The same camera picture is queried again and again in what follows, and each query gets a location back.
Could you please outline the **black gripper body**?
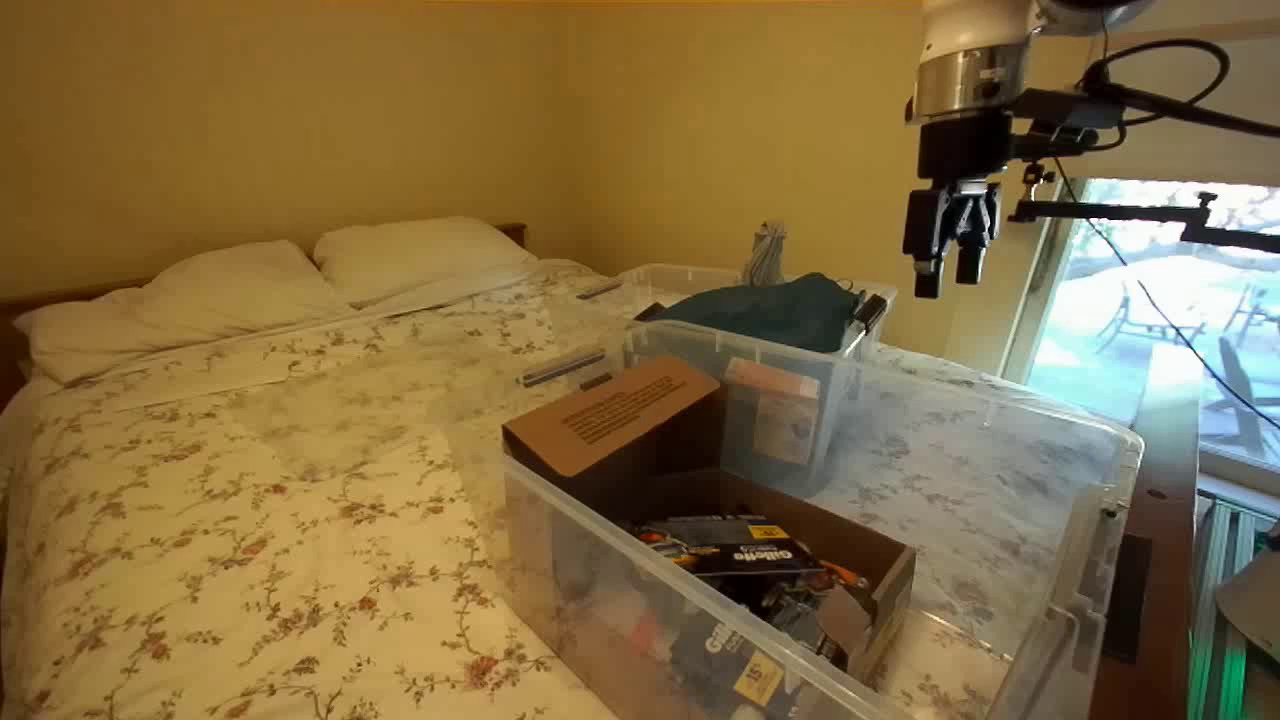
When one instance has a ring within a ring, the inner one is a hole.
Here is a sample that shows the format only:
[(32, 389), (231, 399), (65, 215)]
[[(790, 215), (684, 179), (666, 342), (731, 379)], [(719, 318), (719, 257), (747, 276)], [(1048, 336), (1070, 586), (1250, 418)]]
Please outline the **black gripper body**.
[(908, 190), (904, 251), (936, 263), (957, 239), (978, 257), (997, 231), (997, 175), (1012, 158), (1030, 158), (1036, 139), (1014, 135), (1005, 111), (932, 121), (919, 126), (916, 186)]

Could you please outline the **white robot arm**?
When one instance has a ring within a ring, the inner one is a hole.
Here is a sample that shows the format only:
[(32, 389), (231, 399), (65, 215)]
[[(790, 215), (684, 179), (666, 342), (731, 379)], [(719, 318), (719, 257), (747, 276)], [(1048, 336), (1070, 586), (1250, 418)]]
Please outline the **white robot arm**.
[(998, 231), (997, 172), (1014, 157), (1012, 121), (1028, 53), (1038, 35), (1090, 35), (1139, 15), (1151, 0), (924, 0), (924, 44), (908, 123), (916, 186), (904, 257), (916, 294), (936, 301), (944, 247), (961, 247), (961, 282), (975, 282)]

